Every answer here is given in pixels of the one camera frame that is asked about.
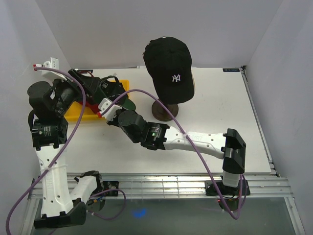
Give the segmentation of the dark green cap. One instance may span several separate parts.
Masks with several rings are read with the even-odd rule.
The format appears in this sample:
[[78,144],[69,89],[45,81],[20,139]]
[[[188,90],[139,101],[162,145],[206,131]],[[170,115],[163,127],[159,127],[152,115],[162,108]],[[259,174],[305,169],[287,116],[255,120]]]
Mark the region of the dark green cap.
[[[96,104],[99,104],[104,98],[108,98],[110,101],[114,101],[125,91],[126,90],[124,89],[122,83],[116,76],[109,75],[104,78],[97,77],[97,85],[93,95],[93,101]],[[135,111],[136,109],[135,104],[129,99],[127,94],[120,98],[116,104],[127,110]]]

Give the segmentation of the beige cap black letter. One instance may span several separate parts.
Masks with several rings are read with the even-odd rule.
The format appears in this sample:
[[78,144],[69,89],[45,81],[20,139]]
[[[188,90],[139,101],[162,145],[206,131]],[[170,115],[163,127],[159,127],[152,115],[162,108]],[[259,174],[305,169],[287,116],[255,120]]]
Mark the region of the beige cap black letter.
[[195,94],[195,92],[196,92],[196,87],[195,87],[195,80],[194,80],[194,77],[193,77],[193,74],[192,74],[192,83],[193,83],[193,92],[194,92],[194,94]]

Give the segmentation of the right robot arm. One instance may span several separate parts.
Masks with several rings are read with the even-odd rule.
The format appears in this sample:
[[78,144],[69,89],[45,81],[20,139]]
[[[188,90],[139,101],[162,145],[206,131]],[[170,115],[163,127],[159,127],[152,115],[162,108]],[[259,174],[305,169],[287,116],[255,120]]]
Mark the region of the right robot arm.
[[240,177],[245,172],[246,143],[237,130],[229,128],[220,134],[183,133],[167,124],[147,122],[136,111],[117,106],[99,116],[146,149],[200,152],[222,160],[222,181],[217,184],[220,191],[233,194],[239,188]]

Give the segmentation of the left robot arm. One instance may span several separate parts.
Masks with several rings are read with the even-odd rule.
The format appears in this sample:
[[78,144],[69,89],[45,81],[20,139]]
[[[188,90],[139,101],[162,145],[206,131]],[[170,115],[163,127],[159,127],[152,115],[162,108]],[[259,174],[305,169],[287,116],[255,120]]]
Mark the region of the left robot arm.
[[67,164],[63,154],[73,137],[68,135],[65,113],[78,98],[86,103],[83,86],[68,73],[41,68],[57,77],[52,84],[40,81],[32,84],[27,94],[32,107],[28,125],[32,144],[39,161],[43,202],[41,216],[34,221],[35,229],[58,229],[83,225],[87,205],[92,195],[100,195],[104,184],[98,171],[87,171],[76,179],[77,185],[69,191]]

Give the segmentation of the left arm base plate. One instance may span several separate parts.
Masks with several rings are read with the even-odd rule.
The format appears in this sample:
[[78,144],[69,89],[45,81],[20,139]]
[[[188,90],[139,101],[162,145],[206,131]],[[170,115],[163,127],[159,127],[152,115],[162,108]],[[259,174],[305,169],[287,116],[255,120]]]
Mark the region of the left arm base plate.
[[[103,181],[103,190],[109,190],[109,189],[118,189],[119,188],[119,181]],[[116,197],[118,196],[118,191],[113,190],[109,192],[105,192],[99,195],[100,197]]]

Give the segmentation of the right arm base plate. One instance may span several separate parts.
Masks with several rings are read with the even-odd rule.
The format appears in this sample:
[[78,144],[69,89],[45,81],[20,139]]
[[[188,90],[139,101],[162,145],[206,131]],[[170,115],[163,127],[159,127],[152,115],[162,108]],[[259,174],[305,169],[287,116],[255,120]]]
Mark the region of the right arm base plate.
[[[205,185],[205,193],[207,196],[218,196],[218,192],[216,190],[216,187],[214,186],[213,182],[211,180],[207,180],[204,182]],[[221,195],[226,197],[234,197],[239,196],[239,189],[240,186],[237,186],[236,188],[228,187],[223,185],[222,181],[216,181],[216,185],[218,186]],[[250,195],[250,189],[247,180],[243,180],[243,186],[242,186],[242,196],[244,195]]]

